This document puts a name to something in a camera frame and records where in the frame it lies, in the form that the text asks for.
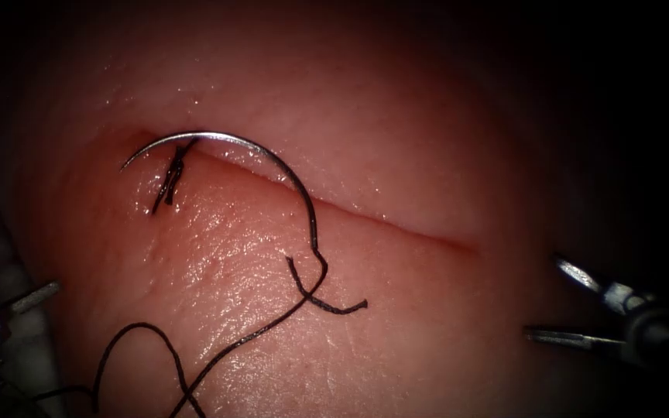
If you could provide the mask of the right arm needle driver jaw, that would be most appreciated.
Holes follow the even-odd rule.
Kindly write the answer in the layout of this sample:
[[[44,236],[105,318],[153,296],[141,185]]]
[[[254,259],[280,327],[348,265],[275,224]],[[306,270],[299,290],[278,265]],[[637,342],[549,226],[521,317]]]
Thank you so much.
[[[631,286],[616,281],[604,283],[560,256],[555,257],[554,263],[564,276],[595,293],[602,304],[616,314],[626,316],[647,303],[647,295]]]
[[[601,353],[620,353],[625,342],[607,337],[596,337],[578,332],[562,331],[553,328],[524,327],[524,336],[537,343],[554,344],[566,348]]]

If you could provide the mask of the right arm needle driver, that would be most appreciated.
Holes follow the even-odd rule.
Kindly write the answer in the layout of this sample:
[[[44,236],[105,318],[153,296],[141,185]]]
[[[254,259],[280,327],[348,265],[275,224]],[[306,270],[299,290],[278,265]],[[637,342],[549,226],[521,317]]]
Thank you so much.
[[[623,359],[642,368],[669,368],[669,308],[645,303],[627,317]]]

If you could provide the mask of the left arm needle driver jaw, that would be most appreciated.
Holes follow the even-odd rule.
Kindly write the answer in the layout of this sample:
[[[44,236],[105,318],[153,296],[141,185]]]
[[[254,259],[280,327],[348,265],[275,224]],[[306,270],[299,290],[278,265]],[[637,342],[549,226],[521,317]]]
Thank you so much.
[[[24,314],[31,309],[38,307],[59,291],[60,284],[57,281],[48,282],[37,289],[21,296],[17,296],[13,301],[8,302],[8,313],[11,315]]]

